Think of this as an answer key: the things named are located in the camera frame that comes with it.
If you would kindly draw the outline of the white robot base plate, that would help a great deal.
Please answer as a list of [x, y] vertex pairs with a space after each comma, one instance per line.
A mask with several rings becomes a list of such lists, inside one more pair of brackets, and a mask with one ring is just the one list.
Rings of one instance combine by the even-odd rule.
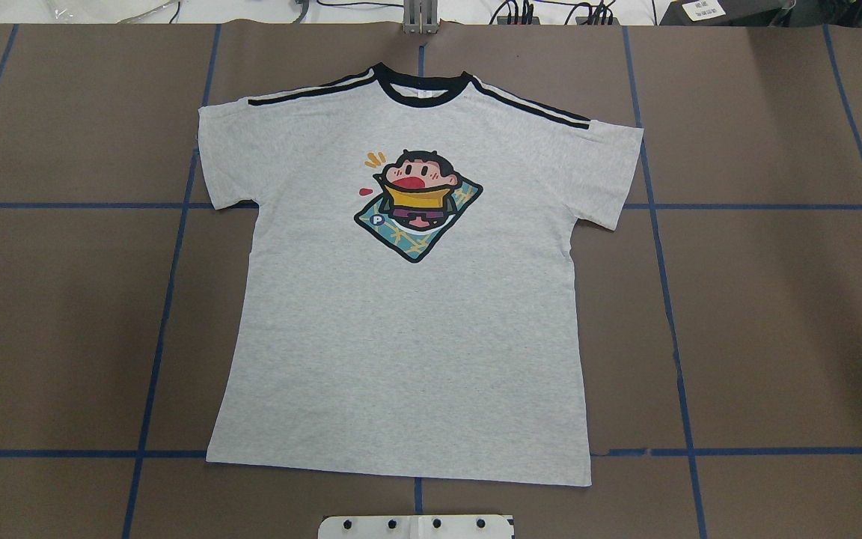
[[318, 538], [514, 538], [512, 516], [439, 514], [332, 516], [325, 518]]

